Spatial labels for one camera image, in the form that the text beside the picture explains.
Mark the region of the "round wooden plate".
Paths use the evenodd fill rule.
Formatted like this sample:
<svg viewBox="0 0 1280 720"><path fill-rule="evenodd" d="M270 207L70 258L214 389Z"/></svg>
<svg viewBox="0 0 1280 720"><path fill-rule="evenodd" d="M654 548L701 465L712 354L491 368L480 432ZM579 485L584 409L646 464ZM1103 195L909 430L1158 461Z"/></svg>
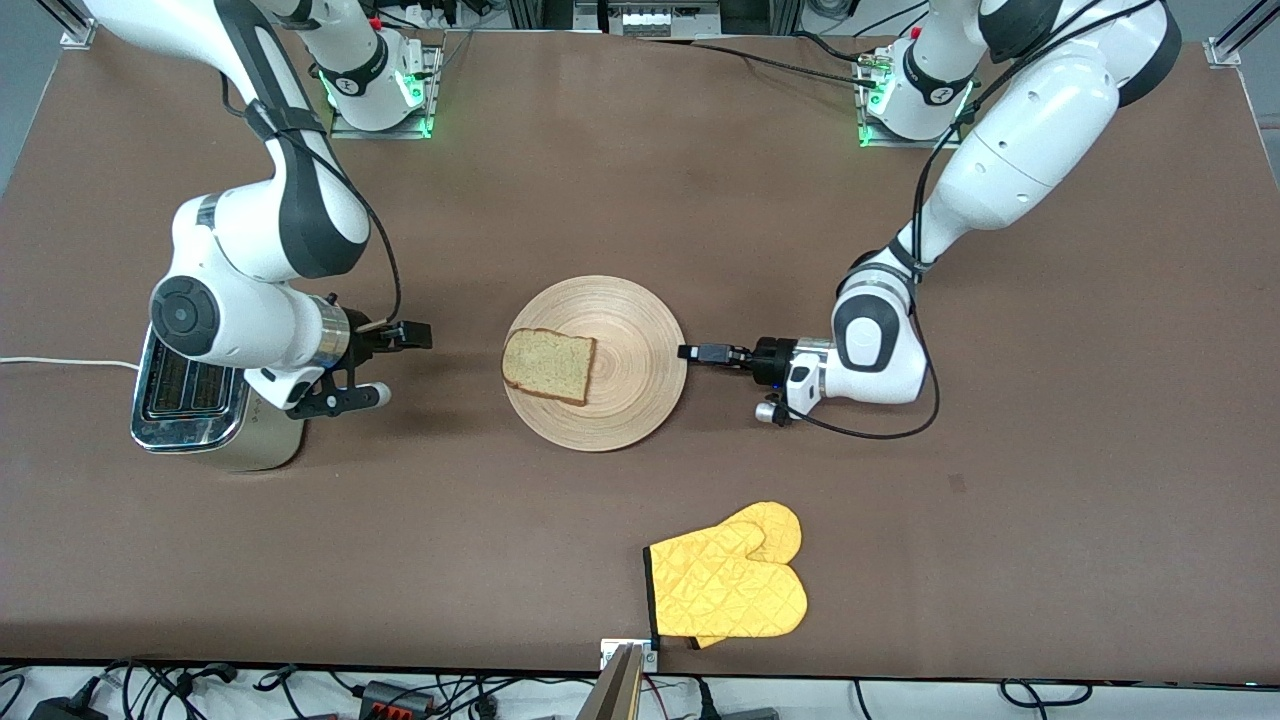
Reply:
<svg viewBox="0 0 1280 720"><path fill-rule="evenodd" d="M666 304L635 282L581 275L553 284L520 311L508 337L520 332L595 342L582 404L504 380L520 419L553 445L593 454L626 448L657 430L684 392L684 332Z"/></svg>

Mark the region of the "brown bread slice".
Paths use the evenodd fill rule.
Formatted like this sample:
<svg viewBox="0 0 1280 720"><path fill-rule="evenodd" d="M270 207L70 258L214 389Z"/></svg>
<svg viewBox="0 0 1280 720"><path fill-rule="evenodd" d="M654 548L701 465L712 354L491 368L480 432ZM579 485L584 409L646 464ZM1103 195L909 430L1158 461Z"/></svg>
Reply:
<svg viewBox="0 0 1280 720"><path fill-rule="evenodd" d="M500 372L512 389L581 407L588 404L595 352L591 337L520 328L506 341Z"/></svg>

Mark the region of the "chrome two-slot toaster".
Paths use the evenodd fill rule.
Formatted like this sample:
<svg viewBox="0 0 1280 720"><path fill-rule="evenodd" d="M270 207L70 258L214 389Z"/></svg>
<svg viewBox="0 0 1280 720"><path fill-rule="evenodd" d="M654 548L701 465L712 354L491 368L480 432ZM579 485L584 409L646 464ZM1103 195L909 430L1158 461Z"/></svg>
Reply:
<svg viewBox="0 0 1280 720"><path fill-rule="evenodd" d="M148 454L224 471L268 471L297 455L305 423L266 401L239 368L191 360L148 329L134 383L131 437Z"/></svg>

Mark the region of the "yellow quilted oven mitt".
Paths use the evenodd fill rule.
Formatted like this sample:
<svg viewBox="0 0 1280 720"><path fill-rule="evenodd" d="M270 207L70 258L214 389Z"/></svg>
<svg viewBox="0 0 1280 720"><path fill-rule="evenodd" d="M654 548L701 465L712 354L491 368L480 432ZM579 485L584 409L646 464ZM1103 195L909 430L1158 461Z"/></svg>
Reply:
<svg viewBox="0 0 1280 720"><path fill-rule="evenodd" d="M776 638L794 632L809 609L791 566L803 543L796 514L777 502L753 503L698 533L707 565L691 618L699 650L731 638Z"/></svg>
<svg viewBox="0 0 1280 720"><path fill-rule="evenodd" d="M806 591L787 561L753 557L764 544L762 528L732 521L648 546L652 634L707 647L794 632L809 610Z"/></svg>

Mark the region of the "grey power strip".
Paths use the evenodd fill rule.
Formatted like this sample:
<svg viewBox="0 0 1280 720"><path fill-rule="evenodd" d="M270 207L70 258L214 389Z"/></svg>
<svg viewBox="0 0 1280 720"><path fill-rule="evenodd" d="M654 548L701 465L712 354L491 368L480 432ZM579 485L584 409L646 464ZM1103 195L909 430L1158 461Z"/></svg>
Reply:
<svg viewBox="0 0 1280 720"><path fill-rule="evenodd" d="M721 35L718 0L609 0L609 32L625 37L695 40Z"/></svg>

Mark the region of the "wooden board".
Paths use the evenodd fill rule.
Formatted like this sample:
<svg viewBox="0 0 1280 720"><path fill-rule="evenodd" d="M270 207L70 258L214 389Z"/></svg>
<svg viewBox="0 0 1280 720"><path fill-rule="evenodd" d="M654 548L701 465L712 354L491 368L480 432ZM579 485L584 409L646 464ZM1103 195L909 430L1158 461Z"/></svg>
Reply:
<svg viewBox="0 0 1280 720"><path fill-rule="evenodd" d="M600 670L575 720L636 720L644 680L641 661L636 646L618 651Z"/></svg>

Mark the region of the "black orange connector box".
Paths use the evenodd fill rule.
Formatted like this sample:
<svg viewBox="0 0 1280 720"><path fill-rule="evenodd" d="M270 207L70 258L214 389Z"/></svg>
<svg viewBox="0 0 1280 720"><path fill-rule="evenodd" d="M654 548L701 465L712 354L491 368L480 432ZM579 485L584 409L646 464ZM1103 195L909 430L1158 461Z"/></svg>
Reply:
<svg viewBox="0 0 1280 720"><path fill-rule="evenodd" d="M360 698L357 720L429 720L435 708L428 692L385 682L369 682L356 691Z"/></svg>

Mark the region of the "black power adapter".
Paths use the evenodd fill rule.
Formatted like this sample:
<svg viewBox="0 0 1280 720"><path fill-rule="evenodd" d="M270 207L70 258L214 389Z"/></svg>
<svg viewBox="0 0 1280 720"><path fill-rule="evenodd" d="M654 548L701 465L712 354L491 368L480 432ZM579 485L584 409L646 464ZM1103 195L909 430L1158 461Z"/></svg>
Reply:
<svg viewBox="0 0 1280 720"><path fill-rule="evenodd" d="M54 697L40 701L27 720L109 720L108 715L72 698Z"/></svg>

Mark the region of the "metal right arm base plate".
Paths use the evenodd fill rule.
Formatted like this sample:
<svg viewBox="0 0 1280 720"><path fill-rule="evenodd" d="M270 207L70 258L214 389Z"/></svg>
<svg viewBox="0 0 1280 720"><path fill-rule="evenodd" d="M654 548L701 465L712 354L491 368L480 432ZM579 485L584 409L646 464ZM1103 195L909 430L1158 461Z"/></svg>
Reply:
<svg viewBox="0 0 1280 720"><path fill-rule="evenodd" d="M337 138L430 138L443 74L443 47L406 40L365 95L347 97L325 83Z"/></svg>

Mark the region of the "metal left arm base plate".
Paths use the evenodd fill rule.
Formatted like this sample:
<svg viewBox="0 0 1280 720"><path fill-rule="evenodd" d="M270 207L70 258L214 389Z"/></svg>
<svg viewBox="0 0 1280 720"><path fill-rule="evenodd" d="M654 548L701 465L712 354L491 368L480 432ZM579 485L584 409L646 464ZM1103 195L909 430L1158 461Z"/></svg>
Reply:
<svg viewBox="0 0 1280 720"><path fill-rule="evenodd" d="M973 90L973 82L922 92L900 73L901 56L876 47L855 65L869 88L856 91L858 133L863 147L928 147L942 140Z"/></svg>

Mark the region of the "small metal bracket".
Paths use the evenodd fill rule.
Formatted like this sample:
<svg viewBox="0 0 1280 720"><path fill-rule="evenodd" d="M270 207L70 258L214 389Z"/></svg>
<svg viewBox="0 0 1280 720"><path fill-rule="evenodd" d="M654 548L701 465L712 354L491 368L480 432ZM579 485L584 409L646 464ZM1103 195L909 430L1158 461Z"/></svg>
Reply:
<svg viewBox="0 0 1280 720"><path fill-rule="evenodd" d="M659 646L655 644L653 638L645 639L618 639L618 638L605 638L600 641L600 670L604 670L613 656L625 650L627 646L636 646L643 652L643 671L645 674L655 674L659 669Z"/></svg>

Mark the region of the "aluminium frame post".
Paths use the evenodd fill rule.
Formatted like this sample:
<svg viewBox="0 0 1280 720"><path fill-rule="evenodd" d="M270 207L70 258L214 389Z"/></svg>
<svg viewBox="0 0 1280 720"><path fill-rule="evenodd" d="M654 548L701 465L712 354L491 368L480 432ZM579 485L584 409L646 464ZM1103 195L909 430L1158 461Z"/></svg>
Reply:
<svg viewBox="0 0 1280 720"><path fill-rule="evenodd" d="M88 49L93 41L97 22L81 0L35 0L61 28L63 49Z"/></svg>
<svg viewBox="0 0 1280 720"><path fill-rule="evenodd" d="M1280 0L1254 0L1224 29L1204 42L1204 55L1212 68L1239 67L1240 53L1257 40L1277 18Z"/></svg>

